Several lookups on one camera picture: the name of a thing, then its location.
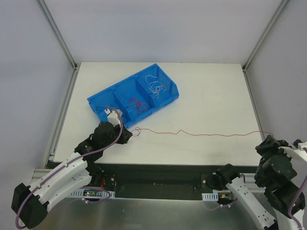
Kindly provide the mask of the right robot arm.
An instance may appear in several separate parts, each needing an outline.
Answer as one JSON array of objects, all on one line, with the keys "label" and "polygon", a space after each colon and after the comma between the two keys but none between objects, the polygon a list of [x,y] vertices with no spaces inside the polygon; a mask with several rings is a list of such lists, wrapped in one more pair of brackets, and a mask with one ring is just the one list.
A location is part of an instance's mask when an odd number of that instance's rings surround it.
[{"label": "right robot arm", "polygon": [[289,145],[285,140],[268,135],[255,150],[261,156],[254,175],[255,185],[264,189],[263,194],[273,208],[274,216],[250,192],[244,175],[231,164],[224,165],[209,176],[207,186],[212,190],[228,189],[259,230],[303,230],[306,207],[303,191],[307,182],[304,180],[300,186],[292,182],[297,172],[291,161],[307,161],[306,142],[297,139]]}]

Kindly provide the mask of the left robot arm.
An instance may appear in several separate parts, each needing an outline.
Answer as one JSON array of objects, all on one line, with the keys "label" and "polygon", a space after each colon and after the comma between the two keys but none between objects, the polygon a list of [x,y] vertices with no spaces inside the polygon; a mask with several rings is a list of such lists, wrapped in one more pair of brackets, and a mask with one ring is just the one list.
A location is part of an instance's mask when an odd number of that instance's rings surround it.
[{"label": "left robot arm", "polygon": [[126,144],[131,137],[132,133],[124,125],[102,122],[48,174],[30,185],[17,185],[11,205],[16,214],[16,228],[36,227],[71,192],[87,185],[99,185],[102,171],[95,161],[103,156],[106,149],[114,144]]}]

